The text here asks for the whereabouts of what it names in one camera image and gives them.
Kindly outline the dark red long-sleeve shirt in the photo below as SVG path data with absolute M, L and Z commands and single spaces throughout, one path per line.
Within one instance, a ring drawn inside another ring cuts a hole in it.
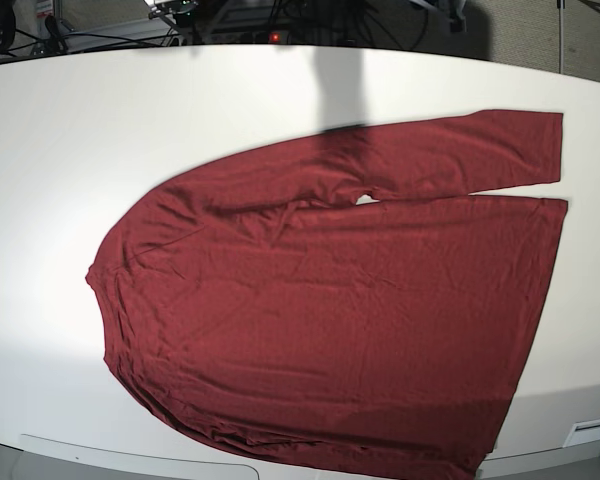
M 559 113 L 342 128 L 142 197 L 86 280 L 104 360 L 179 433 L 257 460 L 471 479 L 530 353 L 568 204 Z

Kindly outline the thin white vertical pole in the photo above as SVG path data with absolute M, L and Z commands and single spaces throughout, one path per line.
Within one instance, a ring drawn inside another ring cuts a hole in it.
M 566 65 L 566 27 L 565 27 L 565 0 L 556 1 L 558 10 L 558 29 L 559 29 L 559 73 L 565 73 Z

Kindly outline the white label plate on table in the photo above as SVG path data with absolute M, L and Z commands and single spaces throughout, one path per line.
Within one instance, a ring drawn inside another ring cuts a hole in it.
M 563 444 L 564 448 L 600 441 L 600 419 L 575 423 Z

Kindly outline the black power strip red switch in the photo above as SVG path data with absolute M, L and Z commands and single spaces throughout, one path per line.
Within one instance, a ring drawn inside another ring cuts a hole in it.
M 255 30 L 215 30 L 212 32 L 202 32 L 190 29 L 183 34 L 175 34 L 174 39 L 169 42 L 169 45 L 278 45 L 282 43 L 283 31 L 281 30 L 269 31 L 256 28 Z

